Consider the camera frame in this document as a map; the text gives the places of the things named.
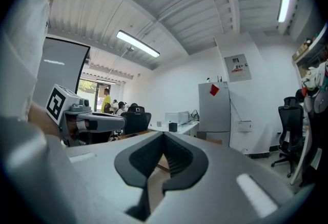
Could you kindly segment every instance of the white wall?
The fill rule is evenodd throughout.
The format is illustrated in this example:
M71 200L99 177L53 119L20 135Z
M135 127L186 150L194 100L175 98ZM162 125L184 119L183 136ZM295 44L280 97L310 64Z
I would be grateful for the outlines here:
M109 95L111 97L111 102L113 102L114 99L120 101L119 90L120 90L120 85L111 85L111 90L109 92Z
M82 98L88 99L89 100L89 106L91 107L92 111L95 111L94 110L95 94L86 93L86 92L82 92L82 91L78 90L77 95L82 97Z
M113 98L113 99L117 99L117 101L125 101L124 100L124 87L125 87L125 82L122 81L120 86L119 86L119 94L118 94L118 98Z
M223 59L245 54L252 75L251 80L229 83L230 98L238 111L231 106L230 147L250 154L268 152L277 144L277 132L281 131L278 107L298 89L291 60L297 45L290 37L267 37L261 32L216 40ZM252 132L235 131L235 122L240 119L252 121Z
M219 51L207 49L127 82L124 101L144 106L152 123L164 121L165 112L199 111L198 84L208 77L216 81L217 75L225 80Z
M267 152L272 136L271 109L268 108L272 96L268 90L269 74L261 54L248 33L225 35L217 37L216 40L222 58L245 54L252 76L251 80L229 83L230 98L233 103L230 147L251 154ZM235 131L235 122L240 119L252 121L252 132Z
M283 105L283 99L294 96L300 88L298 74L292 55L298 50L298 45L290 36L267 37L264 33L251 33L264 65L269 74L269 90L273 92L271 104L272 137L271 146L279 144L279 135L282 132L278 107Z

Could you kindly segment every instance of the refrigerator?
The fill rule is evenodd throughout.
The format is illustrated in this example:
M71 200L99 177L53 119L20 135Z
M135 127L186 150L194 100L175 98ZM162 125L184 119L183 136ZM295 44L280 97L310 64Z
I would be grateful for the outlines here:
M212 95L215 85L219 90ZM227 82L198 85L199 91L199 130L206 132L207 139L222 140L224 146L230 143L231 113Z

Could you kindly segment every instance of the office chair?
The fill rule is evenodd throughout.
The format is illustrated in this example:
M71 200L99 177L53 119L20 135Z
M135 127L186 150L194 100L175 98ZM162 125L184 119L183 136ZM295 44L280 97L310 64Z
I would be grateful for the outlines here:
M298 162L297 153L303 146L303 107L301 105L283 106L279 107L278 111L283 128L279 139L278 148L281 150L279 157L284 156L285 158L273 162L271 167L274 167L277 163L288 161L291 171L287 177L290 178L294 171L293 162Z
M298 106L299 105L299 101L296 97L294 96L289 96L286 97L284 100L284 106Z
M124 112L121 114L121 116L126 119L126 125L123 129L124 135L148 130L148 125L150 123L150 119L152 118L152 114L142 112L142 110L145 111L143 108L139 109L138 112Z
M140 106L132 106L128 108L128 112L140 112L140 113L144 113L145 112L145 108L144 107L140 107Z

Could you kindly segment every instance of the ceiling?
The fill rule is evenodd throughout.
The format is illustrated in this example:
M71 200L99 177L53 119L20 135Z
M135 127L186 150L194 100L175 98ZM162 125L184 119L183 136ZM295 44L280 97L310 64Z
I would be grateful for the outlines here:
M92 46L94 66L133 76L138 71L129 70L129 63L154 70L215 47L218 33L275 30L279 5L280 0L54 0L49 33ZM120 29L160 56L135 49L124 54L127 64L114 63L128 46L116 38Z
M128 82L138 75L151 72L141 65L94 47L90 48L88 59L89 64L84 65L81 74L82 78L89 78L88 80L104 79L119 84L119 82Z

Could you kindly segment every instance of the black rubber part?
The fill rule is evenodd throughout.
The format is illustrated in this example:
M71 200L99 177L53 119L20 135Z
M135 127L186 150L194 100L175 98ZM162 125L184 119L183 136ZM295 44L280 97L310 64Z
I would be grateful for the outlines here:
M203 177L209 160L200 148L169 132L165 132L164 136L164 155L169 163L171 179L163 184L163 193L188 189Z
M96 120L89 120L89 130L97 130L98 122Z
M130 186L147 188L147 179L162 156L162 133L122 150L114 160L116 171Z

